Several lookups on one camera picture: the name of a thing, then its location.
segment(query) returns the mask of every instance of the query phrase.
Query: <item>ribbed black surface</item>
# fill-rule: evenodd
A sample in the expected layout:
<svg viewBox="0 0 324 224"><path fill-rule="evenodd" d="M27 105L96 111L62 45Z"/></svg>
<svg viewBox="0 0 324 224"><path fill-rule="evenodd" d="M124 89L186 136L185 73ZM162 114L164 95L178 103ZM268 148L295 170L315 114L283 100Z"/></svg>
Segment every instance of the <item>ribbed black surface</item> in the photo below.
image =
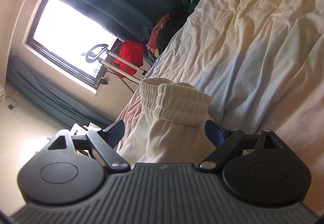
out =
<svg viewBox="0 0 324 224"><path fill-rule="evenodd" d="M53 208L28 204L11 217L23 224L308 224L316 219L301 204L281 209L245 204L217 176L197 172L191 164L138 164L131 172L111 175L83 202Z"/></svg>

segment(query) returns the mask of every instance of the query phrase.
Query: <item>wall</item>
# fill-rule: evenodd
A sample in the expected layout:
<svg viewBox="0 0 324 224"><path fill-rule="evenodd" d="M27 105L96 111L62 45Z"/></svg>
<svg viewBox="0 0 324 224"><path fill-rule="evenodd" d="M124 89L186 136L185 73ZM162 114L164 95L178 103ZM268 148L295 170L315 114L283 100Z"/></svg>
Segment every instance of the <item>wall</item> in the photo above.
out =
<svg viewBox="0 0 324 224"><path fill-rule="evenodd" d="M6 96L14 94L8 86ZM61 126L44 116L30 105L21 95L12 96L18 107L12 111L7 108L10 99L0 103L0 209L12 215L23 206L24 200L17 186L20 168L34 155L35 148L46 137L55 135Z"/></svg>
<svg viewBox="0 0 324 224"><path fill-rule="evenodd" d="M108 85L101 85L96 93L68 73L35 53L26 45L26 37L39 0L1 0L0 6L0 83L4 84L9 49L26 64L40 72L64 92L97 111L110 120L115 120L126 106L132 93L113 74L106 74ZM150 66L145 63L145 70ZM135 90L138 86L127 83Z"/></svg>

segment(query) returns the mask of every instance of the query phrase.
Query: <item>window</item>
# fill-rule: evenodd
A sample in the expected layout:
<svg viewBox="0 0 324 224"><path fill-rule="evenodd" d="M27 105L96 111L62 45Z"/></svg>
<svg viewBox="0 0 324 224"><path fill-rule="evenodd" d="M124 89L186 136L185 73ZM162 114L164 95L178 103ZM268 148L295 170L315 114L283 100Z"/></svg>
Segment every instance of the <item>window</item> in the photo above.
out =
<svg viewBox="0 0 324 224"><path fill-rule="evenodd" d="M93 88L98 87L98 80L107 69L98 61L87 63L85 53L98 44L107 44L111 49L120 42L99 24L58 0L42 1L27 38L30 47Z"/></svg>

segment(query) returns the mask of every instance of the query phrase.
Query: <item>bed sheet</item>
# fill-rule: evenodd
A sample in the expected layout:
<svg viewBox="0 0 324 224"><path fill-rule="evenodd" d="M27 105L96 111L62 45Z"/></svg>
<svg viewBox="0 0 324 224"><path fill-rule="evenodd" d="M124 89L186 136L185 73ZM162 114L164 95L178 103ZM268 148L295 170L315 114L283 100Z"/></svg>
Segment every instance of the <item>bed sheet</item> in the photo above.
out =
<svg viewBox="0 0 324 224"><path fill-rule="evenodd" d="M324 213L323 16L324 0L201 0L148 74L212 96L208 112L225 128L275 131L311 170L305 204L318 214ZM127 126L140 116L139 96L123 113Z"/></svg>

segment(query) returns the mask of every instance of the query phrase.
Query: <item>window frame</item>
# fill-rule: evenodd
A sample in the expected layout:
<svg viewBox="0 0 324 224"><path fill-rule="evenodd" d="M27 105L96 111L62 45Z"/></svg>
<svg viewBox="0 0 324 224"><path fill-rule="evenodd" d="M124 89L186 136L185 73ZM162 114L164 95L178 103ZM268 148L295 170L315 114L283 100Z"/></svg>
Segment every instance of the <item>window frame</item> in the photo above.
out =
<svg viewBox="0 0 324 224"><path fill-rule="evenodd" d="M40 44L38 41L36 41L34 39L34 34L36 31L36 28L38 26L38 23L39 23L39 20L40 20L42 14L43 14L43 11L47 5L47 2L48 2L48 0L42 0L38 9L37 9L37 12L35 14L34 20L31 24L31 27L30 27L30 30L29 30L29 33L27 36L27 40L26 40L27 45L29 45L32 49L34 49L35 51L37 51L38 53L43 55L45 58L47 58L49 61L51 61L52 63L54 63L55 65L57 65L58 67L60 67L64 71L66 71L67 73L76 77L77 79L79 79L80 81L89 85L90 87L92 87L94 89L98 89L98 87L100 85L98 81L101 79L101 77L104 77L107 72L107 68L104 65L101 66L96 77L93 77L90 74L84 72L83 70L70 64L65 59L59 57L55 53L49 51L45 46L43 46L42 44ZM121 43L121 41L117 38L114 45L112 46L111 50L115 49L118 46L118 44L120 44L120 43Z"/></svg>

